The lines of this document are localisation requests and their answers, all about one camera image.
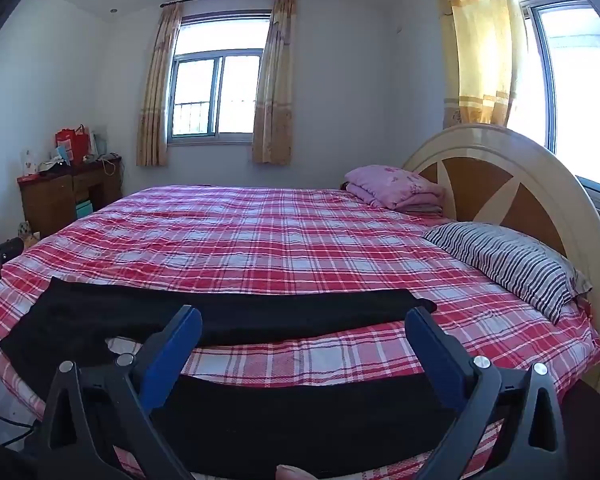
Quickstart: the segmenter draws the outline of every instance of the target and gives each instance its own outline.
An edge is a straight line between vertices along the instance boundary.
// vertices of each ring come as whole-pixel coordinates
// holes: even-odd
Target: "window frame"
[[[266,19],[271,16],[270,10],[237,10],[234,12],[210,12],[195,16],[186,16],[182,19],[182,26],[194,23],[224,22],[229,20],[254,20]],[[225,50],[209,50],[206,52],[194,52],[191,54],[177,54],[171,62],[171,73],[169,83],[169,99],[167,108],[167,144],[170,146],[196,146],[200,144],[251,144],[253,142],[253,131],[251,132],[219,132],[220,106],[222,95],[222,81],[224,79],[224,67],[227,57],[235,56],[257,56],[260,59],[258,72],[262,66],[262,48],[230,48]],[[178,68],[181,63],[212,60],[214,62],[214,73],[211,81],[211,93],[209,96],[209,115],[206,134],[173,135],[173,113],[175,109],[176,83],[178,79]]]
[[[538,51],[542,63],[542,76],[544,78],[544,97],[546,103],[546,130],[544,146],[555,155],[557,139],[557,107],[555,101],[555,77],[552,65],[549,43],[544,27],[542,26],[542,13],[550,10],[563,9],[593,9],[600,17],[600,10],[590,0],[520,0],[523,17],[531,19],[532,27],[538,43]],[[600,183],[587,178],[577,176],[576,178],[587,189],[600,194]]]

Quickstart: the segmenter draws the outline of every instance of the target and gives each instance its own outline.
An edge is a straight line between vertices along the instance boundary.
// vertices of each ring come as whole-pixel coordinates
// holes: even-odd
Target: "yellow curtain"
[[[180,31],[182,4],[164,7],[146,78],[138,126],[138,166],[167,164],[167,102],[171,62]]]
[[[515,0],[438,0],[446,65],[445,128],[506,126],[525,29]]]
[[[258,78],[254,162],[281,165],[291,162],[295,26],[296,0],[276,0]]]

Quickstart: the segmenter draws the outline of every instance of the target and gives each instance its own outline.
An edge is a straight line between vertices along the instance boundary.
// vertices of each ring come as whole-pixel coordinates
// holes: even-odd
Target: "pillow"
[[[423,238],[481,270],[554,324],[564,304],[592,288],[561,254],[506,227],[452,222],[429,229]]]

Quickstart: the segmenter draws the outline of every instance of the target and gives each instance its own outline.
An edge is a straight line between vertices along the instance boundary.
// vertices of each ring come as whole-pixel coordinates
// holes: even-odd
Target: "window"
[[[169,99],[170,144],[251,142],[270,11],[184,20]]]
[[[528,56],[509,128],[600,190],[600,15],[588,0],[520,0]]]

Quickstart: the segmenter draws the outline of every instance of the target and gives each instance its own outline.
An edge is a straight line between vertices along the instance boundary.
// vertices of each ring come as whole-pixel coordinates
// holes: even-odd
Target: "metal screw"
[[[74,364],[71,361],[62,361],[60,363],[60,366],[58,367],[58,370],[65,374],[67,372],[70,372],[73,367]]]
[[[543,363],[536,363],[534,364],[534,372],[538,375],[546,375],[548,370]]]
[[[121,354],[116,359],[116,364],[118,366],[129,366],[134,361],[133,354]]]
[[[491,366],[491,361],[489,361],[489,358],[485,357],[484,355],[478,355],[474,357],[474,364],[478,368],[489,368]]]

